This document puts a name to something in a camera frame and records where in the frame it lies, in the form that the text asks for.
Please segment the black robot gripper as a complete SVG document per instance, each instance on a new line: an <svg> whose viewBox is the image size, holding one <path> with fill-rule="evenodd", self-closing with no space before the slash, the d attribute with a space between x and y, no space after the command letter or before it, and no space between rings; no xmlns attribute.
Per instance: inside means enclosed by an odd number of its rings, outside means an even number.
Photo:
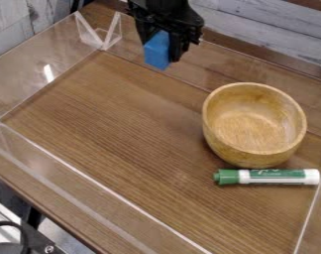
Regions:
<svg viewBox="0 0 321 254"><path fill-rule="evenodd" d="M169 33L169 61L180 60L189 45L200 43L204 19L188 0L127 0L141 44L163 30Z"/></svg>

